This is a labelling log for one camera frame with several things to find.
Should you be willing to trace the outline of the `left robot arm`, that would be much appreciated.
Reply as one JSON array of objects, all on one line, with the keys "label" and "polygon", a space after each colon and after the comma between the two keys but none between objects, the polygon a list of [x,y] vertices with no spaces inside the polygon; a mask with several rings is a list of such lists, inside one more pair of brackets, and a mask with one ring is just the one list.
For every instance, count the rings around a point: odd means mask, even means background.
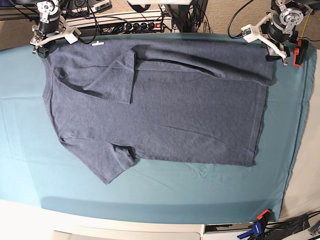
[{"label": "left robot arm", "polygon": [[256,25],[242,27],[242,35],[246,42],[261,41],[262,46],[267,49],[266,60],[273,62],[281,59],[283,65],[288,64],[287,58],[290,51],[285,43],[294,43],[293,65],[301,67],[303,64],[309,41],[299,37],[296,26],[305,17],[320,9],[318,0],[273,0],[271,2],[273,12],[267,13]]}]

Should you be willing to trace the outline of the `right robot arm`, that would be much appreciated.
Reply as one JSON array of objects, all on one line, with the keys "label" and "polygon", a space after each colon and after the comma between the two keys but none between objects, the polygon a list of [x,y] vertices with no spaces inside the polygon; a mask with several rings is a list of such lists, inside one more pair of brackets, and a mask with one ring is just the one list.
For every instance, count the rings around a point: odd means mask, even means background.
[{"label": "right robot arm", "polygon": [[64,39],[69,44],[78,41],[81,32],[76,27],[71,27],[62,16],[58,0],[40,0],[36,3],[39,12],[39,22],[32,26],[33,54],[45,59],[50,53],[50,48],[57,40]]}]

